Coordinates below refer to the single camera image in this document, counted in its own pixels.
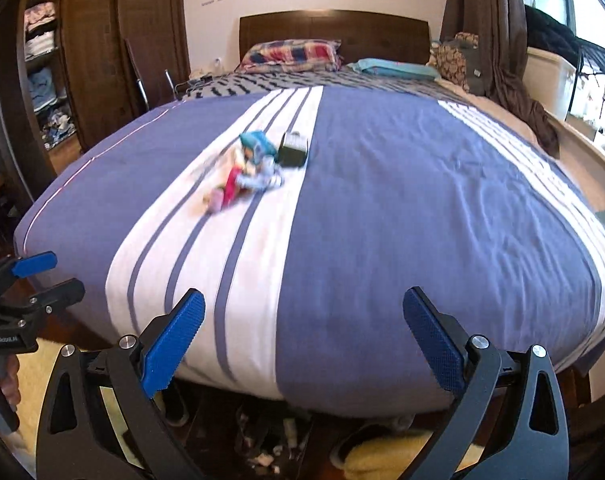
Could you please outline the person's left hand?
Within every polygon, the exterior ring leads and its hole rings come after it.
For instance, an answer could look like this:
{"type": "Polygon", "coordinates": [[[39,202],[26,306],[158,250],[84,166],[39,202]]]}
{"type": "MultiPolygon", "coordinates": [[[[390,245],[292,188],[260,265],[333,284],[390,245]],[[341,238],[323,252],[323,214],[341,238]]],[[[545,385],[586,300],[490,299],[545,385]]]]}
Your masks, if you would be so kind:
{"type": "Polygon", "coordinates": [[[17,359],[17,356],[7,356],[5,359],[5,365],[5,375],[3,378],[0,378],[0,390],[14,410],[22,400],[22,396],[19,392],[19,360],[17,359]]]}

